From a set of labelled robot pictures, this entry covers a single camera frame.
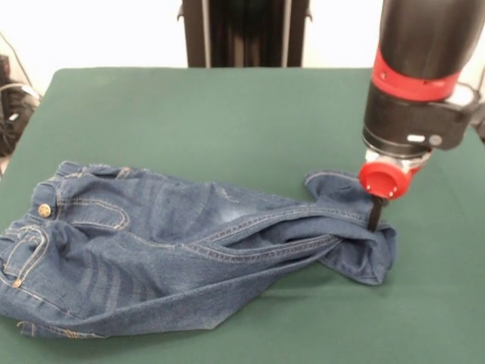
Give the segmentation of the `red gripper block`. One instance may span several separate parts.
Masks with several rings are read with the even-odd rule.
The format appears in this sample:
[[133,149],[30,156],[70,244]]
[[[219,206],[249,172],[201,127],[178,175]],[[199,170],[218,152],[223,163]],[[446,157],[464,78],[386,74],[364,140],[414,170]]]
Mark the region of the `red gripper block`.
[[427,159],[375,158],[367,160],[358,173],[362,187],[371,194],[372,208],[368,230],[375,231],[380,222],[386,199],[404,196],[415,175],[428,163]]

